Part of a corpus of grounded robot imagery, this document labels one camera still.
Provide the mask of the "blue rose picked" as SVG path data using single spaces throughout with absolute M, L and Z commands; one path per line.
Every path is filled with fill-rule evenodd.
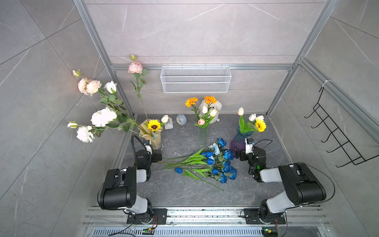
M 219 146 L 221 146 L 222 148 L 224 148 L 227 145 L 226 141 L 223 138 L 219 138 L 217 141 Z
M 209 168 L 214 168 L 219 170 L 219 174 L 221 173 L 228 173 L 231 164 L 229 162 L 223 162 L 223 163 L 214 163 L 213 165 L 207 165 Z
M 226 160 L 233 160 L 235 158 L 235 155 L 232 151 L 224 150 L 223 151 L 223 158 Z

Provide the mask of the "blue tulip pile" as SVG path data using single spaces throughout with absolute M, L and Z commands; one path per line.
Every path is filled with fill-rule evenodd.
M 218 175 L 220 172 L 214 168 L 202 168 L 202 169 L 194 169 L 194 171 L 202 176 L 209 175 Z

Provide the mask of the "light blue carnation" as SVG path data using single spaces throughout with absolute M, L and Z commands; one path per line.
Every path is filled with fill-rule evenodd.
M 217 156 L 220 154 L 220 149 L 219 149 L 218 144 L 214 143 L 214 144 L 210 145 L 208 148 L 210 151 L 212 151 L 214 153 L 214 155 Z

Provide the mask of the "blue tulip from purple vase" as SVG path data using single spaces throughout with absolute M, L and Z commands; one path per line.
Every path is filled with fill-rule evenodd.
M 188 158 L 181 162 L 167 162 L 166 165 L 169 166 L 180 166 L 180 165 L 213 165 L 215 161 L 213 159 L 201 159 L 201 158 Z

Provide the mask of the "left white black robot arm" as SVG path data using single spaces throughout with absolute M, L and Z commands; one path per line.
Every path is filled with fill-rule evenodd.
M 137 184 L 149 181 L 151 165 L 162 160 L 161 152 L 139 150 L 133 166 L 111 169 L 100 188 L 97 201 L 101 209 L 123 210 L 144 224 L 154 219 L 152 203 L 137 194 Z

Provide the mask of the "yellow wavy glass vase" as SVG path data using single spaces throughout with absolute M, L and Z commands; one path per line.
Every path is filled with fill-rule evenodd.
M 161 132 L 163 131 L 163 128 L 162 128 L 163 124 L 160 130 L 152 132 L 147 128 L 147 123 L 149 122 L 149 120 L 145 120 L 143 123 L 140 124 L 139 136 L 145 140 L 150 140 L 151 145 L 153 146 L 154 149 L 159 149 L 161 148 Z

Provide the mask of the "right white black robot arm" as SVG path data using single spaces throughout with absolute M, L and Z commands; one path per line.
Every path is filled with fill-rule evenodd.
M 304 163 L 267 168 L 265 150 L 248 145 L 235 149 L 236 157 L 249 164 L 248 173 L 258 183 L 282 183 L 284 191 L 261 202 L 259 219 L 268 224 L 287 209 L 326 200 L 326 191 L 313 172 Z

